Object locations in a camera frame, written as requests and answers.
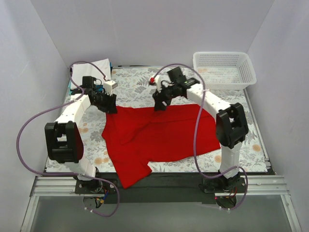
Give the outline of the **red t shirt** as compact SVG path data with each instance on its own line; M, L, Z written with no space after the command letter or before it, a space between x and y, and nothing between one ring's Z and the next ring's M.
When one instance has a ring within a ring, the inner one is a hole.
M118 106L117 111L106 115L102 137L124 189L151 173L149 162L193 155L197 104L172 105L165 111Z

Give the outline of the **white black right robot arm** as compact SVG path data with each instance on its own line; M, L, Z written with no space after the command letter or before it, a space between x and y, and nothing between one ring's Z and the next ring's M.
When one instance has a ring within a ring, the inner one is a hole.
M185 97L200 106L198 117L206 111L214 118L222 158L215 178L220 177L218 185L222 191L231 191L236 186L234 177L240 169L240 148L249 131L243 106L226 102L211 93L201 77L186 78L180 67L168 71L168 76L170 81L167 86L163 85L164 80L157 73L149 79L149 84L156 87L153 94L155 111L164 111L172 99Z

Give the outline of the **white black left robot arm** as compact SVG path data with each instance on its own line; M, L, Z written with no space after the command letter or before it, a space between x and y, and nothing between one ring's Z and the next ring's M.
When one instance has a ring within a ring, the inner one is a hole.
M55 122L47 123L44 128L49 159L67 166L77 174L77 179L87 181L86 187L92 193L100 192L103 182L96 177L97 168L84 157L78 125L91 105L104 113L116 114L116 94L113 90L117 86L114 80L108 80L100 90L94 77L84 76L82 86L71 93L72 103Z

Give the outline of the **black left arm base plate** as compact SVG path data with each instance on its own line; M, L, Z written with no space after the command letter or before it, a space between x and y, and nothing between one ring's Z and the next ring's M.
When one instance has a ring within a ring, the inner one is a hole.
M75 194L116 194L114 185L99 180L77 180Z

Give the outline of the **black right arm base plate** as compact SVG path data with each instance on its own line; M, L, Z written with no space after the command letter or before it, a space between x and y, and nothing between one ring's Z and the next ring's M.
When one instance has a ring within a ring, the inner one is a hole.
M246 181L240 175L236 175L229 179L220 176L214 179L202 179L199 188L204 193L230 193L235 192L244 193Z

